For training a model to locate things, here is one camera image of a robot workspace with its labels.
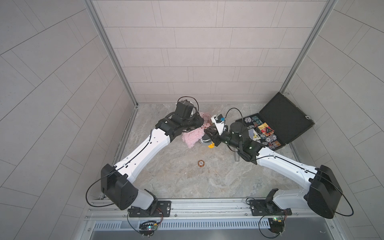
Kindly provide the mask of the pink quilted bag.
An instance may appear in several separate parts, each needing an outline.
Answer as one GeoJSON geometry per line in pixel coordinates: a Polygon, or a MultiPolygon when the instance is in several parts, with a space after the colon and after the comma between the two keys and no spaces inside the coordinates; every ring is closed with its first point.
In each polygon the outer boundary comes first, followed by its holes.
{"type": "Polygon", "coordinates": [[[182,140],[189,149],[193,148],[204,135],[204,130],[212,125],[211,115],[209,113],[200,113],[200,116],[204,119],[204,123],[201,127],[188,132],[182,133],[182,140]]]}

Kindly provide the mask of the grey yellow plush keychain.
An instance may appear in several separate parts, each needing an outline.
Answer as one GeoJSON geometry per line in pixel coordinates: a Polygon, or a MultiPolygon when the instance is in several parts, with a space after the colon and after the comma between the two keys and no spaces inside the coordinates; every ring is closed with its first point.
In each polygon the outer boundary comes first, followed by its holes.
{"type": "Polygon", "coordinates": [[[210,148],[210,149],[213,149],[215,147],[215,143],[211,140],[211,138],[207,134],[205,134],[201,138],[201,144],[203,146],[210,148]]]}

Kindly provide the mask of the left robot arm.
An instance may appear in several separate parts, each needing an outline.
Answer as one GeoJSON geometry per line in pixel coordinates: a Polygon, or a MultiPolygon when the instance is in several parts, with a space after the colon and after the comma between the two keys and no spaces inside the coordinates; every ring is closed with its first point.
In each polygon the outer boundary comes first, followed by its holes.
{"type": "Polygon", "coordinates": [[[151,213],[157,199],[146,190],[137,189],[133,183],[144,167],[164,147],[187,129],[198,129],[204,119],[197,113],[186,119],[170,114],[159,120],[150,135],[126,158],[114,166],[105,165],[101,170],[101,190],[120,210],[136,207],[151,213]]]}

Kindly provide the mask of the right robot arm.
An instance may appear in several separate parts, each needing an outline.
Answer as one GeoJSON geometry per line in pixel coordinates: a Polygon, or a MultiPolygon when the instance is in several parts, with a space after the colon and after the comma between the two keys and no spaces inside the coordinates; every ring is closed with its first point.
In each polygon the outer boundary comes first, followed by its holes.
{"type": "Polygon", "coordinates": [[[224,131],[224,124],[220,123],[205,129],[205,133],[216,146],[221,143],[231,146],[246,162],[269,168],[300,186],[296,190],[272,191],[272,202],[280,209],[310,209],[326,219],[332,219],[337,213],[343,191],[329,167],[316,168],[274,152],[252,140],[240,122],[233,123],[229,131],[224,131]]]}

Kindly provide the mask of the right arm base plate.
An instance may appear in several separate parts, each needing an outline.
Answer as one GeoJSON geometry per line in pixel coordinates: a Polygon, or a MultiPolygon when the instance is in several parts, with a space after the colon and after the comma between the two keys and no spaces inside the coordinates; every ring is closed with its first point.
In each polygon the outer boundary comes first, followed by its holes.
{"type": "Polygon", "coordinates": [[[272,189],[265,199],[247,198],[246,204],[250,206],[252,216],[291,216],[291,209],[281,209],[274,202],[274,195],[279,189],[272,189]]]}

